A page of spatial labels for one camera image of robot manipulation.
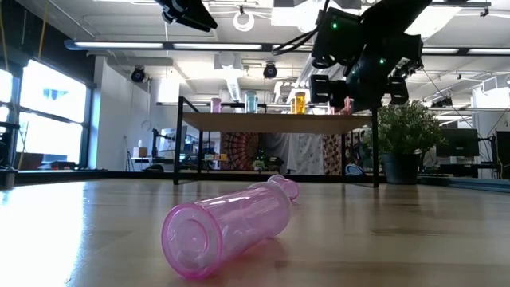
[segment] wall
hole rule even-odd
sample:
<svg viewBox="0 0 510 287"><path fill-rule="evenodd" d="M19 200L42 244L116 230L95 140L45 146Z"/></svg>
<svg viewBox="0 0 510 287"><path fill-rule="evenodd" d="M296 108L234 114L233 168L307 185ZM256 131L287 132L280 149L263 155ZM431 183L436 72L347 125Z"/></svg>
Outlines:
<svg viewBox="0 0 510 287"><path fill-rule="evenodd" d="M139 140L143 146L151 142L151 130L143 125L150 119L150 94L108 66L103 57L96 59L95 82L89 166L123 171L127 158L124 137L130 152Z"/></svg>

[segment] clear container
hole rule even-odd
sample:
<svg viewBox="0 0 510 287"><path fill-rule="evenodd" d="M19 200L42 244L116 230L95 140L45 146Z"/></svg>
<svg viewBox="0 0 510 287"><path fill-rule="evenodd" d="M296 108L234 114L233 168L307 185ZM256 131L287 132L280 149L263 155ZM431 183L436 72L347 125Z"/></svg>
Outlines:
<svg viewBox="0 0 510 287"><path fill-rule="evenodd" d="M281 187L255 183L174 207L163 223L163 252L183 277L204 278L261 240L277 236L289 220L290 200Z"/></svg>
<svg viewBox="0 0 510 287"><path fill-rule="evenodd" d="M296 99L290 99L290 113L296 115Z"/></svg>
<svg viewBox="0 0 510 287"><path fill-rule="evenodd" d="M210 112L212 113L222 112L222 99L220 98L210 99Z"/></svg>
<svg viewBox="0 0 510 287"><path fill-rule="evenodd" d="M290 200L297 199L300 194L300 186L297 182L286 179L283 175L273 175L268 183L275 183L281 187Z"/></svg>
<svg viewBox="0 0 510 287"><path fill-rule="evenodd" d="M245 113L258 113L258 97L255 92L245 94Z"/></svg>
<svg viewBox="0 0 510 287"><path fill-rule="evenodd" d="M306 94L304 92L296 93L296 114L303 115L306 113Z"/></svg>

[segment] plastic bottle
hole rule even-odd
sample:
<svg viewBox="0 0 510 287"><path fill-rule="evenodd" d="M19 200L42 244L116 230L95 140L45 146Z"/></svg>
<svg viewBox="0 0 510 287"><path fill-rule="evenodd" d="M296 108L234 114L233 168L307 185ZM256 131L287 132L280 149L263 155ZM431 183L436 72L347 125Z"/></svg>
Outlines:
<svg viewBox="0 0 510 287"><path fill-rule="evenodd" d="M275 183L174 207L163 223L163 252L188 279L207 277L222 263L265 238L277 236L290 219L290 201Z"/></svg>
<svg viewBox="0 0 510 287"><path fill-rule="evenodd" d="M300 187L297 182L286 179L283 175L273 175L268 183L275 183L281 187L290 200L294 200L300 194Z"/></svg>

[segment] shelf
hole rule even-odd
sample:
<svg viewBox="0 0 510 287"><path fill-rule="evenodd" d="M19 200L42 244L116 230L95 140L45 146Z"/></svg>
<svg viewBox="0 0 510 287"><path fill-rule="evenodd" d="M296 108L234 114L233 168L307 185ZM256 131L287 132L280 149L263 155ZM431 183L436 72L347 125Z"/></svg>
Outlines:
<svg viewBox="0 0 510 287"><path fill-rule="evenodd" d="M344 134L369 124L371 117L185 112L183 120L204 132Z"/></svg>

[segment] table leg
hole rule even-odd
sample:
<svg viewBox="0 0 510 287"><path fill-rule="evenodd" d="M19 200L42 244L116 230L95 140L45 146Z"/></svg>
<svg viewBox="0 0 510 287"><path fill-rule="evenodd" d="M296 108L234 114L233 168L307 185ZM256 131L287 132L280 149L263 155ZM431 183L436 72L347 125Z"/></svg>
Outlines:
<svg viewBox="0 0 510 287"><path fill-rule="evenodd" d="M181 157L181 140L182 140L182 117L184 116L184 97L178 98L177 109L177 131L175 132L175 155L174 155L174 185L179 184L179 169Z"/></svg>
<svg viewBox="0 0 510 287"><path fill-rule="evenodd" d="M377 125L377 108L372 109L372 157L374 188L379 187L379 131Z"/></svg>
<svg viewBox="0 0 510 287"><path fill-rule="evenodd" d="M198 134L198 166L197 166L197 174L199 174L199 175L202 173L202 157L204 156L203 150L202 150L203 140L204 140L204 132L200 131Z"/></svg>
<svg viewBox="0 0 510 287"><path fill-rule="evenodd" d="M345 179L345 167L347 166L347 159L345 158L345 134L342 134L342 139L340 142L340 152L341 152L341 168L342 168L342 179Z"/></svg>

